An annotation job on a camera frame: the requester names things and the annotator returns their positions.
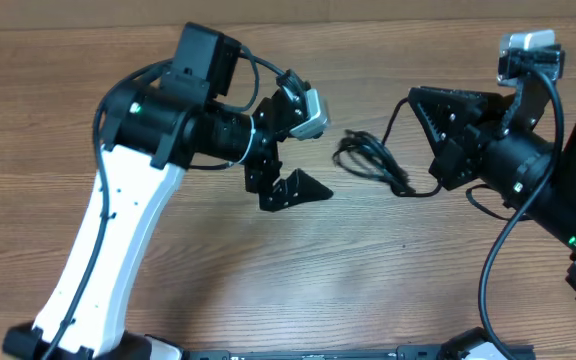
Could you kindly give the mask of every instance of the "wooden surface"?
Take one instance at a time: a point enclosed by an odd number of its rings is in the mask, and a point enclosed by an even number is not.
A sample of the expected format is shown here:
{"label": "wooden surface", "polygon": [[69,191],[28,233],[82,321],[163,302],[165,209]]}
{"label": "wooden surface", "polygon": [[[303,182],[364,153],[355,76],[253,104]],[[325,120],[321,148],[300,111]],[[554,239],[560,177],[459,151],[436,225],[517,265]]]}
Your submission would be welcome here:
{"label": "wooden surface", "polygon": [[576,0],[0,0],[0,30],[576,16]]}
{"label": "wooden surface", "polygon": [[[503,223],[462,189],[395,198],[330,156],[346,128],[382,134],[412,86],[508,92],[495,83],[500,36],[535,28],[554,28],[567,51],[559,90],[569,133],[576,18],[221,26],[328,97],[330,131],[289,141],[280,154],[284,175],[301,167],[335,196],[269,214],[243,191],[242,169],[190,172],[139,272],[129,329],[191,349],[268,351],[438,343],[478,326],[477,281]],[[95,171],[98,101],[127,73],[172,55],[180,30],[0,32],[0,343],[7,327],[34,318],[65,264]],[[274,79],[263,75],[261,94],[270,95]],[[244,103],[251,84],[241,63],[227,101]],[[549,110],[543,136],[553,135],[551,123]],[[432,188],[431,152],[409,109],[390,148],[419,191]],[[498,196],[478,196],[501,208]],[[545,359],[576,359],[568,255],[535,224],[520,224],[489,285],[498,334],[534,344]]]}

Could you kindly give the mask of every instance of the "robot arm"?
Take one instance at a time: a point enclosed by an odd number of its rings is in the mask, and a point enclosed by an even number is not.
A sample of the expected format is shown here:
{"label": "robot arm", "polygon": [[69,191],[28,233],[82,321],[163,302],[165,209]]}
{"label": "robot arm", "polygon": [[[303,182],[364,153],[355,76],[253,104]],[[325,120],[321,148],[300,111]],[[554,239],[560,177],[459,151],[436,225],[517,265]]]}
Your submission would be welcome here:
{"label": "robot arm", "polygon": [[[227,160],[225,167],[243,165],[246,190],[259,194],[265,211],[332,196],[300,169],[280,179],[277,149],[286,138],[305,140],[323,133],[329,125],[325,99],[293,71],[274,67],[280,89],[263,99],[252,115],[242,112],[254,96],[244,108],[220,104],[214,99],[227,94],[238,57],[249,59],[258,76],[257,58],[247,48],[189,23],[172,61],[138,71],[102,100],[106,117],[100,151],[107,189],[98,173],[57,287],[32,326],[9,330],[4,352],[30,359],[46,358],[52,351],[57,357],[83,359],[119,356],[125,348],[119,344],[126,341],[126,307],[137,271],[162,210],[197,152]],[[152,86],[159,77],[159,86]],[[104,191],[109,196],[108,221],[95,258],[95,238],[105,216]],[[91,258],[96,263],[86,279]],[[85,289],[77,297],[80,282]],[[71,304],[76,306],[74,315],[64,322]],[[151,357],[151,343],[148,353],[138,358]],[[49,344],[53,349],[46,355]]]}

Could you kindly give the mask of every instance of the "green light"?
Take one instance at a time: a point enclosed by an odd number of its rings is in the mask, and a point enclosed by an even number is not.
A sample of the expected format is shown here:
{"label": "green light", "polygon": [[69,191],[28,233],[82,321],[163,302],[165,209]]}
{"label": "green light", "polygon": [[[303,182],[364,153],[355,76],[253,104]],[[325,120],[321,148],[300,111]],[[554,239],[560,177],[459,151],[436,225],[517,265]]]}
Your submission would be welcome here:
{"label": "green light", "polygon": [[573,236],[568,240],[568,245],[576,247],[576,236]]}

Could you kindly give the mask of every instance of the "table top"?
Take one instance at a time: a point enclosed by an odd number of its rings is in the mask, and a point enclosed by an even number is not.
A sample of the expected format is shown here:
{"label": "table top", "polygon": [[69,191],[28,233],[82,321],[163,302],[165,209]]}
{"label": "table top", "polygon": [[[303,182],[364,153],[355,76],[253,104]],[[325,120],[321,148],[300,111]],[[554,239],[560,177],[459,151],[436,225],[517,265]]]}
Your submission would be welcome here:
{"label": "table top", "polygon": [[[141,266],[128,329],[190,349],[392,348],[440,343],[479,326],[477,283],[503,222],[463,189],[429,199],[335,168],[344,129],[383,134],[397,100],[428,85],[496,86],[500,36],[553,28],[567,51],[559,82],[566,133],[576,120],[576,18],[218,26],[258,56],[292,68],[328,98],[333,126],[280,146],[284,176],[300,167],[335,191],[326,202],[258,210],[243,169],[191,171],[163,212]],[[170,57],[181,27],[0,32],[0,345],[34,319],[56,285],[95,172],[92,114],[131,71]],[[261,95],[274,78],[262,70]],[[226,100],[245,103],[241,62]],[[538,132],[553,136],[548,109]],[[432,161],[409,108],[389,147],[419,191]],[[211,161],[198,157],[197,162]],[[501,212],[494,193],[477,194]],[[576,358],[569,251],[533,223],[511,233],[493,267],[489,311],[510,344]]]}

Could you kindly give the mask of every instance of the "wood grain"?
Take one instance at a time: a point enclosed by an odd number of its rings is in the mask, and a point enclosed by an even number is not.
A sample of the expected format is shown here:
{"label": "wood grain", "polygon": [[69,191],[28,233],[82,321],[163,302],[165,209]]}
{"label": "wood grain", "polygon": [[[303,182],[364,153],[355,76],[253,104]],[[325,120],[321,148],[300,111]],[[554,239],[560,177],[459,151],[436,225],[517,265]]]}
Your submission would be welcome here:
{"label": "wood grain", "polygon": [[[330,131],[280,152],[285,175],[301,167],[335,197],[268,214],[243,191],[241,169],[189,173],[140,270],[129,329],[191,349],[266,351],[437,343],[478,326],[477,280],[503,223],[461,190],[395,198],[330,156],[346,128],[381,134],[412,86],[507,92],[494,80],[499,38],[534,28],[554,28],[568,52],[559,89],[569,133],[576,18],[220,26],[328,97]],[[65,264],[95,170],[97,102],[125,74],[172,55],[180,31],[0,32],[0,343],[9,326],[34,318]],[[263,75],[261,94],[270,95],[274,80]],[[251,83],[242,63],[226,100],[244,103]],[[543,136],[553,135],[551,122],[548,110]],[[419,191],[432,188],[431,152],[409,109],[390,148]],[[498,196],[478,196],[500,208]],[[520,224],[493,269],[495,328],[541,358],[576,359],[568,255],[535,224]]]}
{"label": "wood grain", "polygon": [[0,30],[556,16],[576,0],[0,0]]}

